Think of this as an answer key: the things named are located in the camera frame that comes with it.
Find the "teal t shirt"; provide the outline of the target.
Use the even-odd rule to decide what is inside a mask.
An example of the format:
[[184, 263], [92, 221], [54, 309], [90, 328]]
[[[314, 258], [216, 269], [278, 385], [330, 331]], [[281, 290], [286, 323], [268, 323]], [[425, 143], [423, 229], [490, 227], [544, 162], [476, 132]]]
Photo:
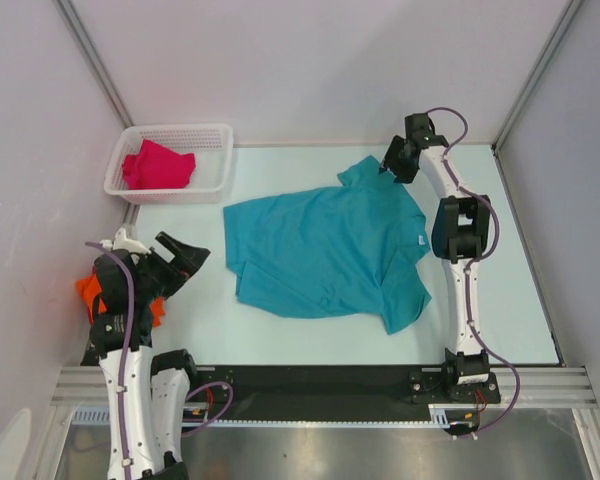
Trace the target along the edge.
[[280, 317], [377, 315], [396, 334], [431, 300], [417, 269], [430, 251], [426, 216], [372, 156], [338, 180], [225, 207], [236, 297]]

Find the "white plastic basket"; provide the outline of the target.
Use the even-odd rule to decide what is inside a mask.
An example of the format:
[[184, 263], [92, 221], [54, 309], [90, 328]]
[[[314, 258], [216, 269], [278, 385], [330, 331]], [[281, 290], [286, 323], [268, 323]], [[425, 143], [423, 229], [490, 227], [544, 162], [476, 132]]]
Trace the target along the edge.
[[[179, 189], [135, 189], [123, 178], [127, 156], [145, 140], [178, 154], [195, 156], [196, 168]], [[104, 191], [131, 204], [212, 204], [228, 191], [233, 170], [233, 129], [223, 123], [163, 124], [130, 127], [122, 132], [104, 177]]]

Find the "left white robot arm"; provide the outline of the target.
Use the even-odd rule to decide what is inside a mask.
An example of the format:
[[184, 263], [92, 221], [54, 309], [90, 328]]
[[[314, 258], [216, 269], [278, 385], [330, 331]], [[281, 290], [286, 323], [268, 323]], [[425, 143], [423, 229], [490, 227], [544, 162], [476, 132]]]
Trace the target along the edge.
[[210, 252], [165, 232], [156, 240], [171, 260], [128, 238], [125, 229], [94, 246], [101, 291], [92, 302], [89, 337], [107, 389], [110, 479], [188, 476], [180, 450], [183, 407], [199, 392], [201, 376], [185, 349], [154, 353], [151, 307], [175, 295]]

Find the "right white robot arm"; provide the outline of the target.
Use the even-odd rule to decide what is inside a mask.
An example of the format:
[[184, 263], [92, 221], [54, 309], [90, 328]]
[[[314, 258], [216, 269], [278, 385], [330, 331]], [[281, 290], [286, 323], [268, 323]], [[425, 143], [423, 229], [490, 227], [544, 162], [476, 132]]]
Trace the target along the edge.
[[444, 362], [438, 372], [413, 377], [412, 399], [468, 404], [479, 397], [479, 388], [489, 387], [489, 355], [480, 343], [478, 267], [488, 247], [490, 200], [472, 192], [452, 165], [455, 144], [436, 132], [428, 112], [408, 115], [404, 124], [405, 134], [392, 139], [380, 170], [401, 184], [411, 184], [422, 172], [439, 198], [430, 242], [445, 272], [451, 317]]

